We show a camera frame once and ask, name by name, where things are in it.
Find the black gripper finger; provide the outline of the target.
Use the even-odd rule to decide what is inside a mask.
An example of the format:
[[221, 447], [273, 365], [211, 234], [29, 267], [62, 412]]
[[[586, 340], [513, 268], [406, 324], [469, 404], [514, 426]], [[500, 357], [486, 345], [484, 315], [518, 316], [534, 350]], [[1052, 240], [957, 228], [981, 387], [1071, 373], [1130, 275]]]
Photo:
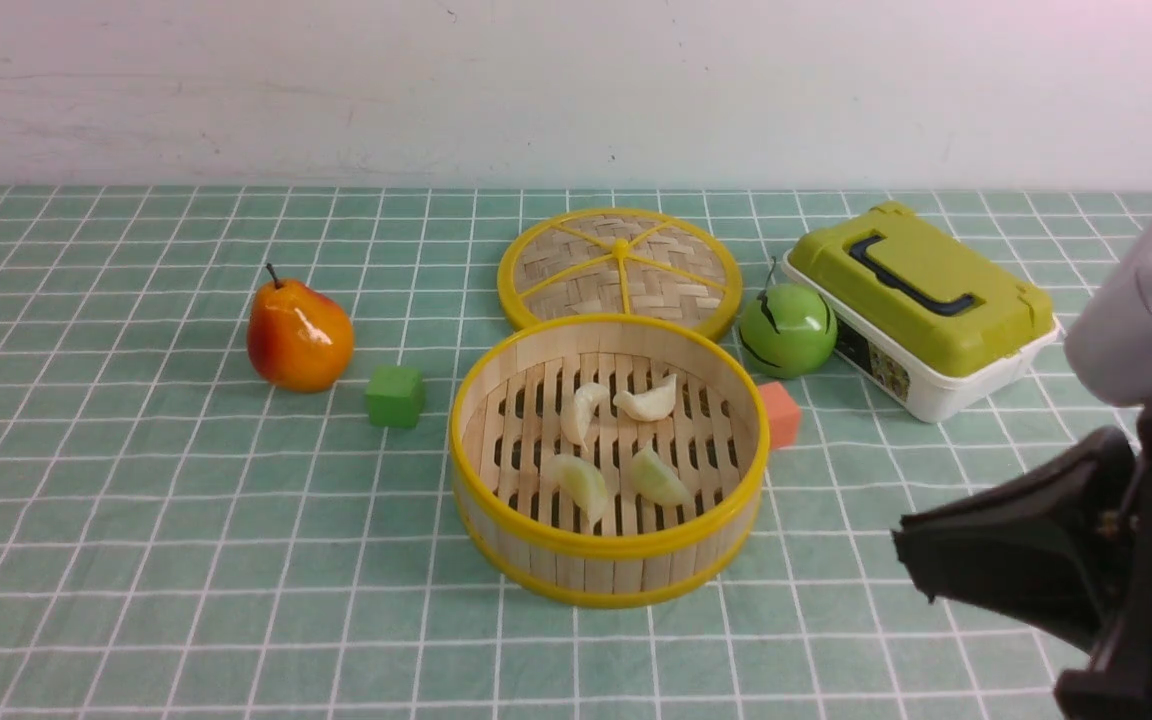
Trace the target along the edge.
[[929, 600], [968, 602], [1091, 651], [1126, 594], [1134, 537], [1117, 511], [1134, 470], [1126, 434], [1097, 429], [1020, 478], [902, 516], [897, 559]]

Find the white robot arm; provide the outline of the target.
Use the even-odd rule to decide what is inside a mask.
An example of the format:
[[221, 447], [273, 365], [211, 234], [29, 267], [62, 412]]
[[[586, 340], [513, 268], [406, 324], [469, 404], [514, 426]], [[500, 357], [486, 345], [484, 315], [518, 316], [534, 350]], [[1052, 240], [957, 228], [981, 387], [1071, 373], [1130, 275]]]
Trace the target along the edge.
[[1062, 717], [1152, 719], [1152, 222], [1073, 323], [1064, 356], [1094, 397], [1139, 407], [1139, 447], [1096, 429], [1020, 478], [905, 515], [893, 544], [929, 600], [1087, 652], [1053, 688]]

